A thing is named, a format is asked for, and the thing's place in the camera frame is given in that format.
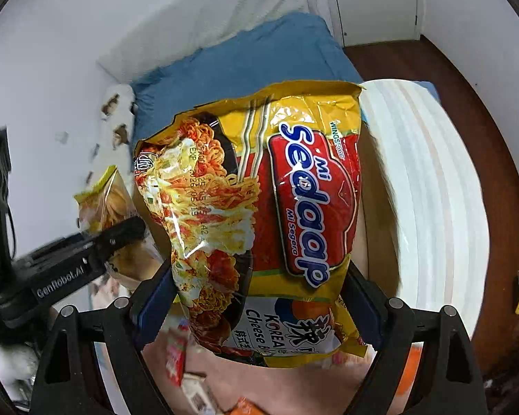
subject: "plastic wrapper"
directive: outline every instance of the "plastic wrapper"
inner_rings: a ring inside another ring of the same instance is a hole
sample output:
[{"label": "plastic wrapper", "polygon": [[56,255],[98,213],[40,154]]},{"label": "plastic wrapper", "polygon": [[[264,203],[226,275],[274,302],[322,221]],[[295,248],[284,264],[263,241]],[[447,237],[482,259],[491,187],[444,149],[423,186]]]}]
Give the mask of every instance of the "plastic wrapper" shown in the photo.
[{"label": "plastic wrapper", "polygon": [[365,345],[342,288],[360,197],[361,88],[294,81],[181,113],[136,148],[198,343],[296,366]]},{"label": "plastic wrapper", "polygon": [[[74,198],[79,203],[79,229],[91,234],[138,215],[115,166],[108,167],[92,189]],[[106,268],[112,278],[133,291],[141,281],[150,279],[161,265],[161,255],[147,230],[142,241],[116,251]]]},{"label": "plastic wrapper", "polygon": [[249,402],[246,398],[239,398],[236,406],[228,415],[267,415],[260,410],[255,404]]}]

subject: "orange package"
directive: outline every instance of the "orange package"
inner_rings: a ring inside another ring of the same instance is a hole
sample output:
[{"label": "orange package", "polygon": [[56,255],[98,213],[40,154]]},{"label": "orange package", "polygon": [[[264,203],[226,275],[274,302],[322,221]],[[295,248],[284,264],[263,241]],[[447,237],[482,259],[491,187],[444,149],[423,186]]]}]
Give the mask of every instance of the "orange package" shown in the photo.
[{"label": "orange package", "polygon": [[228,415],[267,415],[264,411],[258,409],[258,407],[246,398],[240,398],[236,403],[235,408]]}]

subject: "pink surface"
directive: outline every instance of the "pink surface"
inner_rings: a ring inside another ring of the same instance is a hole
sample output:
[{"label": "pink surface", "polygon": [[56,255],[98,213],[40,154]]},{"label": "pink surface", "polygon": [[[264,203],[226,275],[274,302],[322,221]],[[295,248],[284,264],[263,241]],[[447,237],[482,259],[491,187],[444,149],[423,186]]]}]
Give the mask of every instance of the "pink surface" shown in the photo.
[{"label": "pink surface", "polygon": [[[165,400],[176,415],[192,415],[180,388],[165,374],[165,335],[143,352],[144,359]],[[363,379],[366,366],[266,369],[231,362],[198,348],[188,350],[186,371],[206,374],[206,383],[220,407],[228,411],[244,396],[270,415],[340,415]],[[389,414],[403,410],[408,393],[394,398]]]}]

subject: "fried noodle picture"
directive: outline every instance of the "fried noodle picture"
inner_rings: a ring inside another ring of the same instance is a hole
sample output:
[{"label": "fried noodle picture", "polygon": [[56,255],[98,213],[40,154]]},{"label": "fried noodle picture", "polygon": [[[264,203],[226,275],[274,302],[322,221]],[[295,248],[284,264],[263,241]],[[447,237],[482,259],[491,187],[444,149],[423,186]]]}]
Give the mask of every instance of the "fried noodle picture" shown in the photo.
[{"label": "fried noodle picture", "polygon": [[192,331],[221,345],[230,334],[222,313],[238,292],[234,256],[252,248],[260,186],[257,177],[227,174],[214,134],[208,124],[186,118],[162,145],[141,150],[153,164],[137,172],[136,183],[171,238],[173,278]]}]

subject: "sedaap logo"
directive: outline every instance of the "sedaap logo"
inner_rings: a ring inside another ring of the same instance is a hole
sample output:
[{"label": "sedaap logo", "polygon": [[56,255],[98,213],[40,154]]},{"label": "sedaap logo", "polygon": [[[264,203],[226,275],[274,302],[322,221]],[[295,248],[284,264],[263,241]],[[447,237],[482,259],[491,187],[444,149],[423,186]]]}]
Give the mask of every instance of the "sedaap logo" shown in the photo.
[{"label": "sedaap logo", "polygon": [[319,287],[347,254],[355,216],[350,178],[321,132],[279,124],[269,139],[286,268]]}]

